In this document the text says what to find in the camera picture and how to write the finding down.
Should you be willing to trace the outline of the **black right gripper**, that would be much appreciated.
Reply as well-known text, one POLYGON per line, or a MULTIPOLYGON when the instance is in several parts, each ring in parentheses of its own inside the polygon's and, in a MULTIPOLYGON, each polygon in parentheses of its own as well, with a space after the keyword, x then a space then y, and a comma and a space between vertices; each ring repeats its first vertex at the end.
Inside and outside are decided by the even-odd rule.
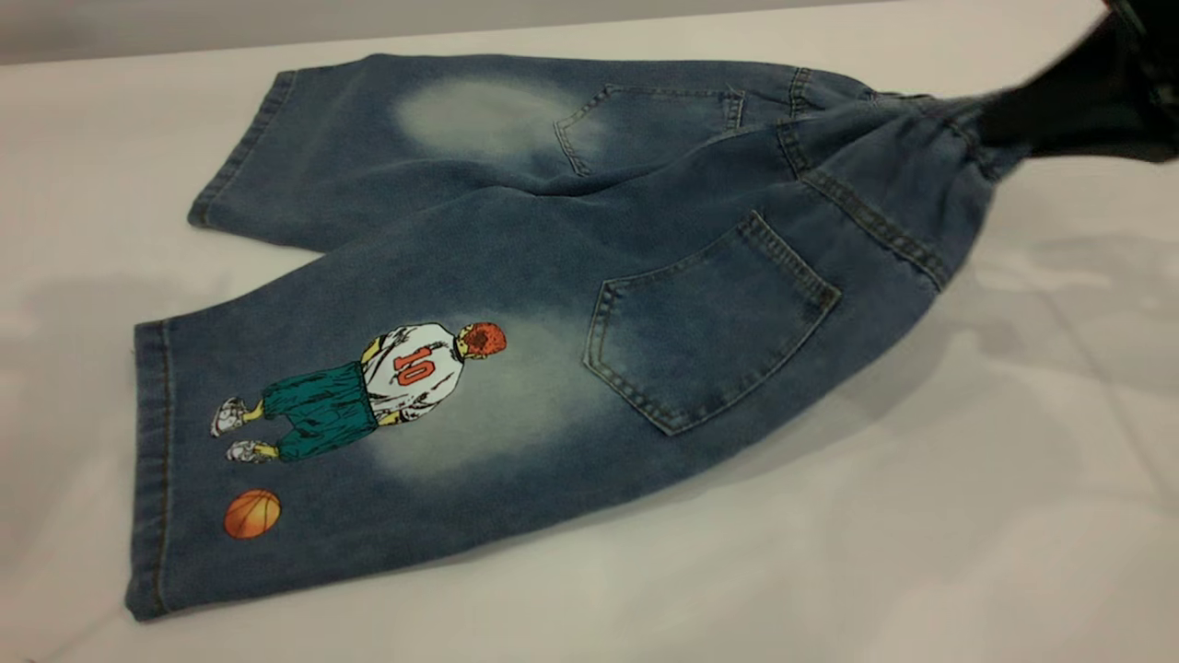
POLYGON ((981 113, 986 144, 1032 144, 1035 158, 1178 158, 1178 4, 1107 1, 1107 24, 981 113))

